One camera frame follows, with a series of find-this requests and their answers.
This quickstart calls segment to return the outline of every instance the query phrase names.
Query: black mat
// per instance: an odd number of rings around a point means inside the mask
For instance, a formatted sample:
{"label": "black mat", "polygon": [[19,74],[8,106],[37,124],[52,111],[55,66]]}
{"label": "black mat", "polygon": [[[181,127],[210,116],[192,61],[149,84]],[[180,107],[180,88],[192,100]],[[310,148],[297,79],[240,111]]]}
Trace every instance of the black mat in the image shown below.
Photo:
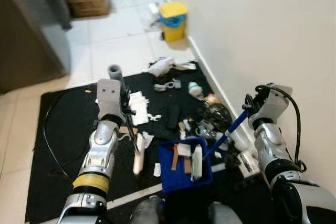
{"label": "black mat", "polygon": [[[156,136],[145,152],[144,170],[138,177],[135,177],[132,171],[134,159],[132,143],[125,140],[119,144],[115,155],[108,200],[126,196],[161,182],[159,178],[153,177],[154,164],[159,162],[157,148],[160,143],[166,141],[165,138],[175,140],[179,136],[178,131],[169,131],[165,128],[168,107],[175,104],[181,107],[180,120],[189,116],[196,118],[201,102],[188,94],[188,83],[196,81],[203,87],[205,94],[211,92],[199,68],[197,71],[173,71],[172,75],[181,80],[182,89],[168,90],[163,93],[153,90],[152,76],[148,73],[125,77],[125,83],[132,92],[141,90],[143,95],[150,100],[148,112],[153,115],[161,114],[162,119],[159,122],[149,122],[138,127],[140,131],[147,131]],[[55,98],[62,94],[50,113],[46,132],[50,145],[60,162],[72,177],[76,177],[84,158],[82,154],[88,149],[88,138],[98,114],[98,107],[95,104],[96,94],[94,92],[85,93],[86,89],[94,90],[94,88],[95,85],[92,85],[46,93],[41,97],[26,210],[26,221],[31,224],[58,218],[66,198],[72,191],[72,184],[60,174],[43,139],[42,123],[45,114]],[[211,186],[165,196],[167,211],[172,222],[206,223],[206,207],[213,200],[217,200],[233,207],[244,223],[255,223],[256,221],[276,223],[270,193],[262,179],[237,191],[236,185],[241,181],[238,171],[223,171],[216,173],[214,177],[215,181]],[[115,224],[127,223],[132,210],[139,201],[111,209],[108,216]],[[183,215],[186,213],[193,213],[194,221],[181,222],[185,220]]]}

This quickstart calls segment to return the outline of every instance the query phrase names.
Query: tile floor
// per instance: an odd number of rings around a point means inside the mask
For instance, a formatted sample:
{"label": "tile floor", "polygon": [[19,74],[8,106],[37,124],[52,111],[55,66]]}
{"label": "tile floor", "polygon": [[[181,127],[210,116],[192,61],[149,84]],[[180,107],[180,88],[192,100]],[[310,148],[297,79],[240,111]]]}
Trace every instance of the tile floor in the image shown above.
{"label": "tile floor", "polygon": [[111,0],[109,16],[73,21],[67,32],[71,74],[0,96],[0,223],[24,223],[41,94],[107,77],[112,63],[128,76],[161,56],[194,59],[186,40],[168,45],[159,40],[160,32],[148,31],[152,2],[164,0]]}

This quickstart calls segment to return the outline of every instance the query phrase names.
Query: gray pants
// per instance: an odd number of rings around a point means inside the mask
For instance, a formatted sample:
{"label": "gray pants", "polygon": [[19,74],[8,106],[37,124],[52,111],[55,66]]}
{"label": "gray pants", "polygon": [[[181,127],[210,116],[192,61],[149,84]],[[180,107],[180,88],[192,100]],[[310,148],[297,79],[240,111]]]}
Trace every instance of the gray pants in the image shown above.
{"label": "gray pants", "polygon": [[[212,224],[242,223],[231,208],[218,202],[209,206],[209,218]],[[162,220],[164,220],[164,201],[158,196],[151,196],[136,207],[129,224],[159,224]]]}

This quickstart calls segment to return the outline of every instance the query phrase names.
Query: white wall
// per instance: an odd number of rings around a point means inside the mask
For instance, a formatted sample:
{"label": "white wall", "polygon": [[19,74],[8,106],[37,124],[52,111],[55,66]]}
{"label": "white wall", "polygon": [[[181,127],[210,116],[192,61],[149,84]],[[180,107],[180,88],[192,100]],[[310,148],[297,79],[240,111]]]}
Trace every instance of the white wall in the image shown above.
{"label": "white wall", "polygon": [[[237,115],[247,92],[293,87],[306,174],[336,195],[335,0],[172,0],[188,7],[188,34]],[[295,112],[279,126],[294,154]]]}

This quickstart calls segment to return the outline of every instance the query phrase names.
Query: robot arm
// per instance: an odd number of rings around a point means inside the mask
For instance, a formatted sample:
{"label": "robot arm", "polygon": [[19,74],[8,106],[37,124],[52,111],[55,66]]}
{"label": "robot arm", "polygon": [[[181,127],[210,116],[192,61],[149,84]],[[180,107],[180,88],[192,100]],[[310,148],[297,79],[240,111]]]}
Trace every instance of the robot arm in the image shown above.
{"label": "robot arm", "polygon": [[293,161],[276,125],[289,104],[292,89],[274,84],[261,87],[264,88],[256,89],[258,94],[254,98],[246,96],[243,108],[248,111],[249,126],[255,131],[259,166],[270,183],[279,217],[283,223],[334,223],[336,199],[327,190],[305,179],[298,160],[298,148]]}
{"label": "robot arm", "polygon": [[108,223],[106,195],[118,147],[119,127],[129,123],[123,110],[128,104],[122,76],[119,80],[102,79],[97,84],[99,106],[97,129],[90,135],[90,150],[84,158],[73,193],[68,197],[57,224]]}

